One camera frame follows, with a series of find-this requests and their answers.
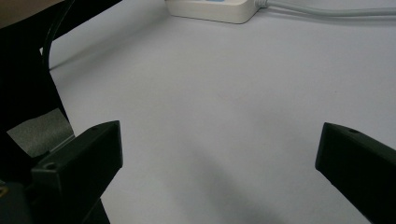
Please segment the gray tape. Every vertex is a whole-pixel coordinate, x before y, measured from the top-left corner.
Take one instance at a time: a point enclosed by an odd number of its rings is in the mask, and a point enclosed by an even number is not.
[[[32,158],[62,147],[75,138],[60,109],[26,120],[7,133]]]

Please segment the power strip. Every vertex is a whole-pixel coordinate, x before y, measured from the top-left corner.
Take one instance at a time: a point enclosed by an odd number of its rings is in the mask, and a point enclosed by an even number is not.
[[[322,17],[396,16],[396,7],[331,10],[306,7],[282,0],[165,0],[174,16],[209,21],[244,23],[262,7],[280,7]]]
[[[230,23],[247,22],[260,9],[255,0],[165,0],[173,16]]]

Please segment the black bracket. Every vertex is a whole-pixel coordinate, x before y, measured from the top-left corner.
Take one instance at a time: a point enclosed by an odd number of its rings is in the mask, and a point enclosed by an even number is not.
[[[42,159],[27,188],[0,185],[0,223],[108,224],[100,197],[121,167],[120,123],[94,126]]]
[[[364,133],[325,123],[316,168],[372,223],[396,223],[394,149]]]

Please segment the screw hole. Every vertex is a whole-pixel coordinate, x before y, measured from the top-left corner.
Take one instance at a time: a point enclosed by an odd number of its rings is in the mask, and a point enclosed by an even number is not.
[[[56,169],[56,163],[55,162],[50,162],[44,165],[44,168],[47,170],[55,170]]]
[[[0,198],[8,193],[8,188],[6,186],[0,187]]]
[[[353,129],[349,129],[349,131],[350,131],[351,133],[359,133],[358,131],[353,130]]]

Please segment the white table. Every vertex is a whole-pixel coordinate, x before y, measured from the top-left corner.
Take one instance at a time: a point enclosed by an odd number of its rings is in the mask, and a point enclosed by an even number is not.
[[[124,0],[56,40],[51,65],[76,134],[120,120],[112,224],[369,223],[314,164],[325,121],[396,148],[396,18],[270,8],[235,25]]]

